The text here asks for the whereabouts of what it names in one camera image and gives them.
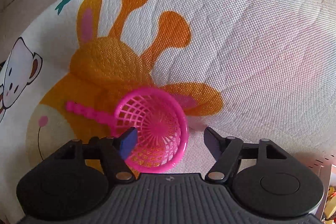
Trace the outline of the pink toy net scoop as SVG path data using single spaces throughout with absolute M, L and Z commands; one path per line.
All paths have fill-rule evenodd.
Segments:
M 189 131 L 180 104 L 157 88 L 139 88 L 125 95 L 113 114 L 68 101 L 66 110 L 110 127 L 119 137 L 137 130 L 133 149 L 122 153 L 126 164 L 139 173 L 164 173 L 175 167 L 185 154 Z

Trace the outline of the colourful children play mat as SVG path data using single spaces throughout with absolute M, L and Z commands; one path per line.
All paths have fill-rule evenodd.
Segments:
M 1 219 L 20 178 L 71 139 L 108 126 L 141 87 L 170 93 L 189 122 L 171 172 L 206 173 L 203 130 L 267 138 L 309 168 L 335 163 L 335 0 L 56 0 L 17 35 L 1 71 Z

